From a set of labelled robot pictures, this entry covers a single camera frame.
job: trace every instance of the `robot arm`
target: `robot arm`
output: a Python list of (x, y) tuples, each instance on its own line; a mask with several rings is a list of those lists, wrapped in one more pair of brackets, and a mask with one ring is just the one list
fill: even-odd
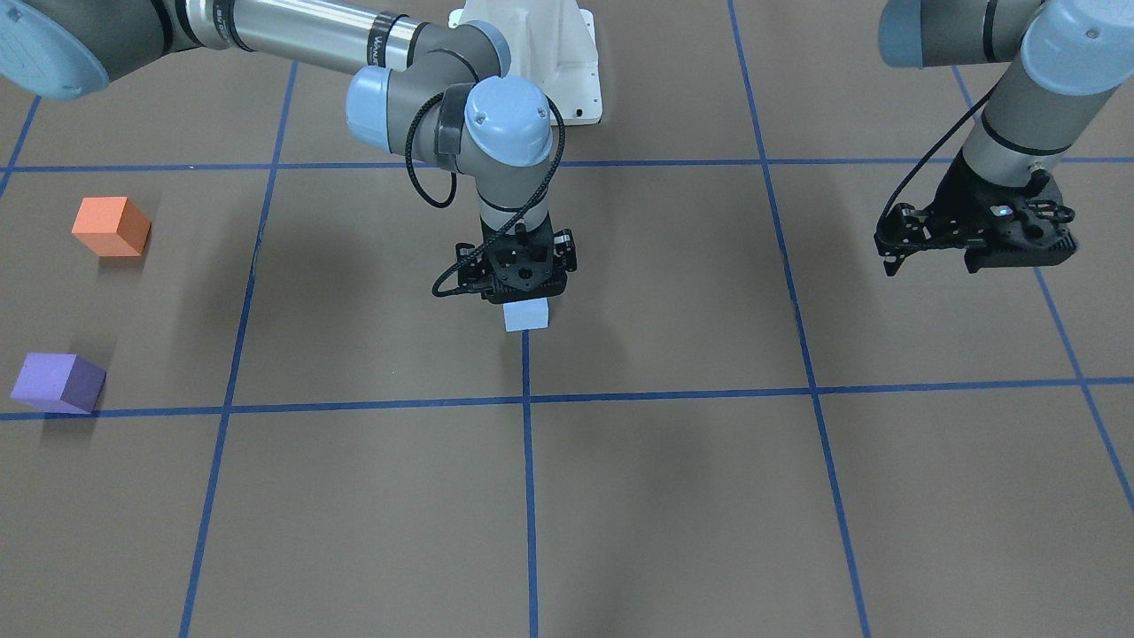
[(933, 201), (923, 210), (887, 204), (874, 235), (887, 273), (924, 249), (964, 248), (970, 272), (1053, 265), (1074, 254), (1067, 224), (1075, 211), (1051, 170), (1134, 75), (1134, 5), (891, 0), (879, 43), (891, 66), (1015, 58), (974, 107), (987, 101)]
[(412, 178), (417, 159), (476, 179), (483, 241), (457, 246), (446, 277), (456, 273), (458, 286), (440, 290), (443, 277), (435, 295), (547, 297), (575, 270), (570, 230), (552, 230), (545, 197), (561, 117), (536, 85), (503, 77), (510, 54), (492, 25), (450, 29), (332, 0), (0, 0), (0, 71), (57, 100), (197, 46), (355, 74), (346, 111), (356, 137), (405, 154)]

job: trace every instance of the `foam cube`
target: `foam cube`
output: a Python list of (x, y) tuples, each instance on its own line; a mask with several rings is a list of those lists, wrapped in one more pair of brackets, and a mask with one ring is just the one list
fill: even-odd
[(548, 297), (503, 304), (503, 329), (509, 333), (547, 329), (548, 317)]
[(150, 218), (129, 197), (85, 197), (71, 233), (99, 256), (141, 256)]
[(11, 399), (41, 412), (90, 415), (105, 381), (105, 372), (77, 355), (33, 352)]

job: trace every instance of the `purple cube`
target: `purple cube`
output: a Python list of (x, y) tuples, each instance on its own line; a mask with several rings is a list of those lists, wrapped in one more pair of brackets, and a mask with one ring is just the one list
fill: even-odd
[(24, 360), (11, 399), (41, 412), (90, 415), (107, 373), (77, 355), (33, 352)]

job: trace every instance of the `black cable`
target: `black cable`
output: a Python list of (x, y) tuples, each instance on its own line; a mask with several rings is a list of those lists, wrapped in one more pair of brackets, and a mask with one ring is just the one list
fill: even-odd
[(898, 196), (902, 194), (902, 190), (904, 190), (906, 188), (906, 186), (908, 186), (909, 182), (913, 180), (913, 178), (917, 176), (917, 172), (921, 171), (922, 167), (924, 167), (926, 163), (929, 163), (929, 160), (938, 151), (941, 150), (941, 146), (943, 146), (945, 143), (948, 142), (950, 137), (953, 137), (954, 135), (956, 135), (957, 130), (960, 130), (960, 127), (964, 126), (966, 121), (968, 121), (968, 118), (973, 117), (974, 114), (976, 114), (976, 111), (981, 110), (981, 107), (983, 107), (989, 101), (989, 97), (992, 96), (992, 92), (993, 91), (996, 91), (996, 86), (992, 86), (992, 88), (989, 88), (989, 92), (985, 93), (983, 97), (981, 97), (980, 100), (976, 100), (976, 103), (973, 104), (973, 107), (971, 109), (968, 109), (968, 111), (965, 112), (965, 114), (962, 116), (960, 119), (958, 119), (956, 124), (953, 125), (953, 128), (950, 128), (948, 133), (946, 133), (940, 139), (938, 139), (937, 143), (933, 144), (933, 146), (924, 155), (922, 155), (922, 159), (920, 159), (917, 161), (917, 163), (914, 165), (913, 170), (911, 170), (906, 175), (906, 177), (902, 180), (902, 182), (898, 184), (898, 187), (894, 190), (894, 194), (890, 195), (890, 199), (888, 202), (886, 202), (886, 207), (882, 209), (881, 216), (878, 218), (877, 230), (878, 230), (878, 236), (879, 237), (882, 236), (882, 231), (881, 231), (882, 221), (886, 219), (886, 215), (889, 214), (890, 209), (894, 207), (894, 203), (896, 201), (898, 201)]
[(556, 170), (559, 169), (559, 161), (562, 160), (564, 146), (567, 143), (567, 126), (564, 124), (562, 114), (559, 113), (559, 109), (556, 107), (556, 103), (551, 101), (551, 97), (548, 97), (548, 105), (551, 107), (551, 112), (555, 113), (556, 124), (558, 125), (559, 128), (559, 147), (556, 148), (556, 156), (553, 160), (551, 160), (551, 164), (548, 167), (548, 173), (543, 177), (543, 181), (540, 184), (540, 187), (535, 189), (535, 193), (532, 194), (532, 196), (527, 199), (527, 202), (524, 205), (517, 209), (507, 209), (509, 212), (511, 210), (515, 210), (516, 214), (514, 214), (511, 219), (508, 220), (507, 223), (501, 226), (499, 230), (496, 230), (494, 232), (489, 235), (489, 237), (484, 239), (483, 244), (476, 246), (476, 248), (474, 248), (472, 252), (460, 257), (460, 260), (450, 265), (440, 277), (437, 278), (435, 281), (433, 281), (433, 290), (432, 290), (433, 296), (447, 297), (447, 296), (474, 292), (474, 290), (468, 290), (460, 286), (457, 286), (456, 288), (449, 288), (448, 290), (442, 290), (441, 283), (443, 283), (446, 279), (448, 279), (449, 277), (452, 277), (452, 274), (458, 270), (460, 270), (462, 267), (465, 267), (469, 263), (480, 258), (480, 256), (484, 254), (484, 250), (486, 250), (489, 246), (494, 244), (497, 239), (508, 233), (508, 230), (511, 230), (511, 228), (517, 222), (519, 222), (519, 220), (523, 219), (525, 214), (527, 214), (527, 211), (532, 210), (533, 207), (535, 207), (536, 204), (543, 201), (543, 196), (547, 195), (548, 193), (548, 186), (551, 184), (551, 178), (555, 177)]
[(449, 207), (452, 199), (457, 198), (457, 173), (450, 172), (449, 176), (452, 181), (449, 185), (449, 196), (446, 197), (443, 202), (439, 202), (433, 197), (429, 196), (425, 188), (422, 188), (421, 181), (417, 180), (417, 172), (414, 171), (414, 137), (417, 136), (417, 127), (421, 126), (422, 119), (430, 109), (437, 105), (445, 97), (445, 93), (438, 93), (422, 104), (422, 108), (417, 109), (417, 114), (414, 116), (414, 120), (409, 122), (409, 131), (406, 134), (406, 172), (409, 173), (409, 181), (414, 185), (414, 189), (417, 194), (425, 199), (429, 205), (433, 207)]

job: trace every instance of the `orange cube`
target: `orange cube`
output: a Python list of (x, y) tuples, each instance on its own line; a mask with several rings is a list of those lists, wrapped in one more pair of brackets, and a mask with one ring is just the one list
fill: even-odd
[(71, 233), (99, 256), (141, 256), (150, 218), (129, 197), (85, 197)]

